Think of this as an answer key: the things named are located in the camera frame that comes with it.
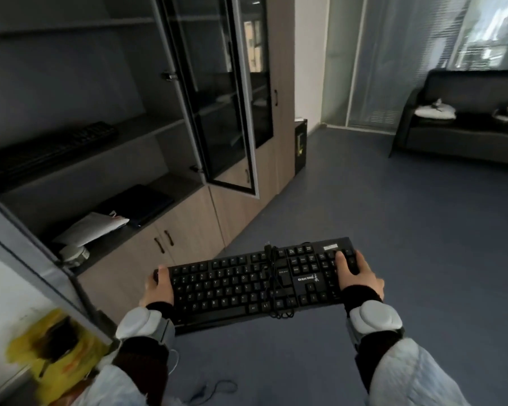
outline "door handle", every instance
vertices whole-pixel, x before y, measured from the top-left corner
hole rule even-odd
[[[164,233],[167,235],[167,237],[169,239],[169,245],[171,245],[171,246],[175,245],[173,243],[173,239],[171,239],[171,235],[169,235],[169,232],[168,231],[164,231]]]
[[[160,243],[160,241],[158,240],[158,238],[155,238],[154,241],[157,243],[158,247],[160,248],[160,252],[165,253],[166,251],[164,251],[163,246]]]

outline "white cushion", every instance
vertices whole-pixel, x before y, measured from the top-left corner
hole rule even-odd
[[[456,109],[448,104],[443,104],[438,100],[432,105],[422,105],[416,108],[415,115],[422,118],[431,118],[433,120],[455,120]]]

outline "gray shelving unit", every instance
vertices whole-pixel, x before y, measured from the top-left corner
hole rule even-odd
[[[0,149],[97,121],[119,131],[1,186],[0,201],[42,238],[136,184],[176,202],[188,196],[201,182],[168,70],[150,0],[0,0]],[[93,256],[136,231],[107,238]]]

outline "yellow object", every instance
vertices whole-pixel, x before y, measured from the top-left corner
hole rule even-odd
[[[36,395],[45,405],[54,402],[80,382],[108,351],[106,345],[72,320],[79,342],[57,362],[48,364],[43,376],[40,377],[46,367],[46,361],[38,358],[36,350],[38,341],[50,327],[66,316],[60,309],[51,311],[23,335],[11,341],[6,351],[8,362],[18,363],[22,367],[30,366],[32,376],[38,382]]]

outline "black keyboard on shelf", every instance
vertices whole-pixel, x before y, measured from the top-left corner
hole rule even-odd
[[[46,169],[118,133],[112,125],[96,122],[79,130],[44,136],[0,150],[0,185]]]
[[[260,316],[293,316],[299,310],[341,302],[335,252],[358,273],[350,238],[196,262],[169,268],[176,332],[193,332]]]

